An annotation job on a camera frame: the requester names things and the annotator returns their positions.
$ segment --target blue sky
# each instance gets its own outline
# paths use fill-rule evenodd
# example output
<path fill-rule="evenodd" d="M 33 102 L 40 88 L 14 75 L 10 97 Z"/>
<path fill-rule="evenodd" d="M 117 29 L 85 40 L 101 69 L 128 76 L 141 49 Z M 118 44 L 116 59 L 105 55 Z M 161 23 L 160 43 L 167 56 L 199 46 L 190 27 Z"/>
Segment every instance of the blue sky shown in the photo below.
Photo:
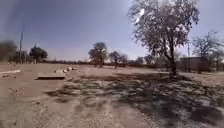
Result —
<path fill-rule="evenodd" d="M 49 58 L 84 60 L 88 50 L 99 41 L 109 50 L 128 54 L 130 59 L 147 51 L 133 41 L 133 26 L 127 17 L 132 0 L 0 0 L 0 40 L 17 44 L 25 26 L 24 49 L 40 46 Z M 224 1 L 200 0 L 200 22 L 189 37 L 209 30 L 224 37 Z M 186 48 L 178 48 L 186 54 Z"/>

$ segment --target tree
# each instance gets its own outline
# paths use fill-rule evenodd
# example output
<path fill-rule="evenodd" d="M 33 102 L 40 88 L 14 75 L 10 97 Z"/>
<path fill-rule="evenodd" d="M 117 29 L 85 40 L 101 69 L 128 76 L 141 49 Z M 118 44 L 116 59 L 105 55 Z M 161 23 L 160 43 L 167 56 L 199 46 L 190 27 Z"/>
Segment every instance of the tree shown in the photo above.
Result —
<path fill-rule="evenodd" d="M 16 51 L 12 56 L 10 56 L 9 61 L 19 63 L 20 62 L 20 52 Z M 27 51 L 21 51 L 21 61 L 23 63 L 30 61 L 30 56 Z"/>
<path fill-rule="evenodd" d="M 39 62 L 41 59 L 46 59 L 48 54 L 47 52 L 40 48 L 40 47 L 36 47 L 34 46 L 33 48 L 31 48 L 30 50 L 30 56 L 32 57 L 32 59 L 34 59 L 36 62 Z"/>
<path fill-rule="evenodd" d="M 216 37 L 217 32 L 210 31 L 204 37 L 195 37 L 192 41 L 194 46 L 193 53 L 200 57 L 200 65 L 198 72 L 201 73 L 203 70 L 203 61 L 209 60 L 209 57 L 221 57 L 220 47 L 223 44 Z"/>
<path fill-rule="evenodd" d="M 126 54 L 121 54 L 119 60 L 122 63 L 122 66 L 125 67 L 128 63 L 128 56 Z"/>
<path fill-rule="evenodd" d="M 138 57 L 136 60 L 135 60 L 136 64 L 137 65 L 143 65 L 144 63 L 144 59 L 143 57 Z"/>
<path fill-rule="evenodd" d="M 89 58 L 91 59 L 91 62 L 97 66 L 97 51 L 95 49 L 89 50 Z"/>
<path fill-rule="evenodd" d="M 214 51 L 210 55 L 210 58 L 211 58 L 210 60 L 213 63 L 214 67 L 216 68 L 216 71 L 220 69 L 222 65 L 223 57 L 224 57 L 224 52 L 221 50 Z"/>
<path fill-rule="evenodd" d="M 147 55 L 147 56 L 144 57 L 144 60 L 145 60 L 147 65 L 151 65 L 152 62 L 153 62 L 153 56 Z"/>
<path fill-rule="evenodd" d="M 110 61 L 112 63 L 114 63 L 114 66 L 115 66 L 115 69 L 118 67 L 119 65 L 119 61 L 120 61 L 120 53 L 118 53 L 117 51 L 113 51 L 109 54 L 109 58 L 110 58 Z"/>
<path fill-rule="evenodd" d="M 100 67 L 103 67 L 107 58 L 107 46 L 103 42 L 95 43 L 93 49 L 89 51 L 90 59 Z"/>
<path fill-rule="evenodd" d="M 8 60 L 15 52 L 16 45 L 13 41 L 5 40 L 0 42 L 0 61 Z"/>
<path fill-rule="evenodd" d="M 199 21 L 198 15 L 196 3 L 190 0 L 135 0 L 129 10 L 136 41 L 152 55 L 163 54 L 170 63 L 172 75 L 176 75 L 174 49 L 186 43 L 192 24 Z"/>

